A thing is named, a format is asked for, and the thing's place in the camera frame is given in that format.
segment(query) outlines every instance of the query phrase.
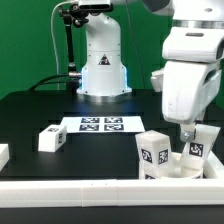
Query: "table surface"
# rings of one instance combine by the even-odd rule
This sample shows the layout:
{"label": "table surface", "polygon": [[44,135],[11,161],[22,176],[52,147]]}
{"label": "table surface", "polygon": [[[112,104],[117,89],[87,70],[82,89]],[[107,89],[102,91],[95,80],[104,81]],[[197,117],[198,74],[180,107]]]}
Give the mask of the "table surface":
{"label": "table surface", "polygon": [[[103,104],[77,100],[66,91],[14,92],[0,101],[0,143],[8,143],[10,150],[10,161],[0,172],[0,181],[138,178],[136,133],[68,134],[56,153],[38,152],[39,133],[68,116],[141,116],[146,131],[170,136],[172,151],[181,152],[184,146],[179,140],[179,126],[164,121],[161,95],[152,90],[134,90],[121,102]],[[204,123],[222,128],[223,118],[224,111],[211,104]],[[222,128],[213,148],[220,160],[224,160],[223,142]],[[223,209],[224,206],[24,208],[0,209],[0,217],[7,223],[16,223],[19,217],[23,223],[212,223],[217,216],[221,223]]]}

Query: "white block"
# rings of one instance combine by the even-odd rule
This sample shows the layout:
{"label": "white block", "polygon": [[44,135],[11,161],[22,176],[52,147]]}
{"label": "white block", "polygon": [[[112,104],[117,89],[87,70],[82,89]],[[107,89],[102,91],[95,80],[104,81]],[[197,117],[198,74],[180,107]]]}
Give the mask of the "white block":
{"label": "white block", "polygon": [[39,134],[38,151],[56,152],[66,142],[66,126],[50,125]]}
{"label": "white block", "polygon": [[137,134],[135,137],[144,171],[153,177],[167,175],[172,166],[169,136],[148,131]]}
{"label": "white block", "polygon": [[117,182],[118,206],[224,204],[223,180],[157,179]]}
{"label": "white block", "polygon": [[81,207],[82,185],[82,181],[0,182],[0,207]]}
{"label": "white block", "polygon": [[0,144],[0,171],[9,161],[9,146],[8,144]]}
{"label": "white block", "polygon": [[82,187],[82,206],[117,206],[117,181],[86,181]]}
{"label": "white block", "polygon": [[202,169],[220,131],[219,127],[197,124],[196,138],[185,144],[180,163],[191,169]]}

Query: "white cube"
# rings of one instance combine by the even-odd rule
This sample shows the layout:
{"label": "white cube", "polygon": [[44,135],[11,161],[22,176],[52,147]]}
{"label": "white cube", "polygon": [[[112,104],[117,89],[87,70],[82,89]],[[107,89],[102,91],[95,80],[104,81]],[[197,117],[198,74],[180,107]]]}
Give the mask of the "white cube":
{"label": "white cube", "polygon": [[135,137],[144,172],[152,177],[167,175],[172,167],[169,136],[148,131],[137,134]]}
{"label": "white cube", "polygon": [[0,171],[9,161],[9,146],[8,144],[0,144]]}
{"label": "white cube", "polygon": [[202,124],[197,124],[195,128],[196,138],[185,144],[180,164],[184,167],[200,170],[212,150],[220,128]]}
{"label": "white cube", "polygon": [[50,125],[39,134],[38,151],[56,152],[66,142],[66,126]]}

